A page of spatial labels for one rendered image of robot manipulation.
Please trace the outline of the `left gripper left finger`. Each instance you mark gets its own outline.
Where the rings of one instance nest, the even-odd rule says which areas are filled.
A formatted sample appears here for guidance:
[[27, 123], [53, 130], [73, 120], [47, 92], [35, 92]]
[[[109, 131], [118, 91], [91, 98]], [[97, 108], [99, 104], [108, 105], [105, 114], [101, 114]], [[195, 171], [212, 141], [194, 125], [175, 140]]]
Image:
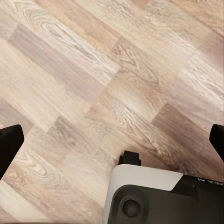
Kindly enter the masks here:
[[24, 142], [20, 124], [0, 129], [0, 180]]

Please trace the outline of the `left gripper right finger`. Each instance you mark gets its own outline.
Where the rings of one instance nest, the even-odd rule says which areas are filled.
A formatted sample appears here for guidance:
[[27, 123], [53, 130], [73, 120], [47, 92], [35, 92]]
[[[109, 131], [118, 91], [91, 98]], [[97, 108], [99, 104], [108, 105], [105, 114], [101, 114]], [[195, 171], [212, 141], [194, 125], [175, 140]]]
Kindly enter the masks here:
[[224, 161], [224, 126], [214, 124], [210, 132], [209, 141]]

